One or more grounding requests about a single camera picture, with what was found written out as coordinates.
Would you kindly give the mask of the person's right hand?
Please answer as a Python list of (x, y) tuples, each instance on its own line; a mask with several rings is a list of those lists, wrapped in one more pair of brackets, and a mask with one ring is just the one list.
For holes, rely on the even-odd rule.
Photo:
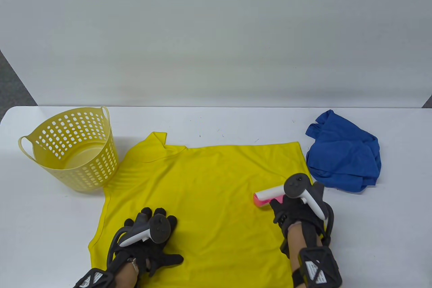
[(290, 225), (300, 221), (309, 223), (315, 227), (318, 236), (330, 237), (333, 229), (334, 214), (333, 209), (329, 209), (329, 220), (327, 225), (320, 219), (308, 204), (304, 204), (300, 198), (289, 198), (283, 196), (282, 203), (273, 199), (270, 201), (270, 207), (274, 212), (273, 223), (278, 224), (284, 237), (287, 237)]

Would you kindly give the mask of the person's left hand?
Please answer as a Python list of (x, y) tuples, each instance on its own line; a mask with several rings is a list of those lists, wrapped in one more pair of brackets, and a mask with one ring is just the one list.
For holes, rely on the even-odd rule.
[(152, 277), (163, 267), (182, 264), (180, 254), (166, 254), (164, 249), (177, 228), (177, 218), (165, 209), (145, 207), (135, 220), (127, 219), (112, 239), (107, 268), (118, 273), (127, 262), (135, 262), (138, 276)]

